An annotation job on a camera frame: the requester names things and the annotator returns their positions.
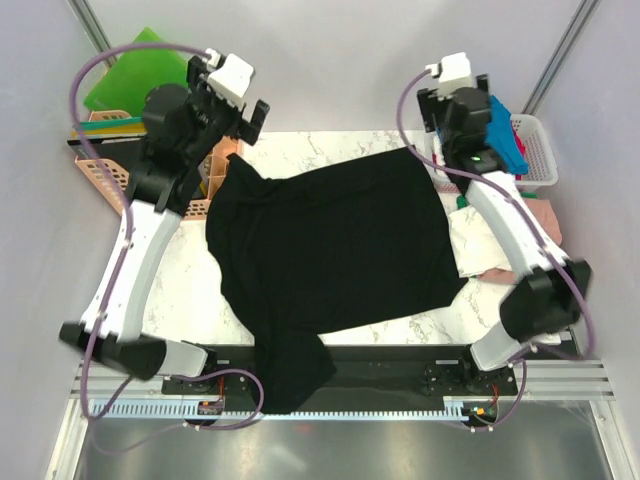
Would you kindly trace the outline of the black t shirt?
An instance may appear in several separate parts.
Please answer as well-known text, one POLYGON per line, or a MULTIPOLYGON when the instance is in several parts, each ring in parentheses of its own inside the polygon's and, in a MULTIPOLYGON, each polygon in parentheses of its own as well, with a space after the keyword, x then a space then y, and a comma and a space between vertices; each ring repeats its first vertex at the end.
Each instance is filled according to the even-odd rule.
POLYGON ((285 179, 231 155, 205 237, 253 335, 268 414, 295 411, 335 374, 324 334, 448 307, 466 283, 440 198, 405 148, 285 179))

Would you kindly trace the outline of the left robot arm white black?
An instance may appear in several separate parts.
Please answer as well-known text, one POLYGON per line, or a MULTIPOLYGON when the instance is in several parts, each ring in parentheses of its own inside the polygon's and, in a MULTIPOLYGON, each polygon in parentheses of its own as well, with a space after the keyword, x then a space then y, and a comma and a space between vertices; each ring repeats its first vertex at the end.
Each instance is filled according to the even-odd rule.
POLYGON ((143 334, 143 316, 167 245, 199 187, 200 165, 224 138, 257 141, 269 106, 259 101, 252 117, 243 117, 254 75, 240 57, 211 50, 189 60, 185 86, 165 84, 147 95, 146 134, 129 172, 114 249, 80 320, 59 331, 60 341, 87 360, 139 380, 184 376, 198 393, 218 385, 220 371, 205 348, 143 334))

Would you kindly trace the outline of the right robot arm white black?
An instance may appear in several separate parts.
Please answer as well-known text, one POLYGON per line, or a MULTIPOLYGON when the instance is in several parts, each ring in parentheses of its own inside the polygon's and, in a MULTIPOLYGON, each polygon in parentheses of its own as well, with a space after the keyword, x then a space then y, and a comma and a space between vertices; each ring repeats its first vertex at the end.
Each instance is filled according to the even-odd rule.
POLYGON ((586 303, 592 269, 572 260, 530 212, 502 156, 487 140, 492 120, 488 79, 464 81, 450 93, 421 89, 417 101, 429 133, 441 142, 438 170, 486 221, 503 249, 517 282, 499 306, 499 322, 469 348, 458 368, 467 392, 483 392, 494 371, 518 358, 535 339, 584 321, 587 346, 595 345, 586 303))

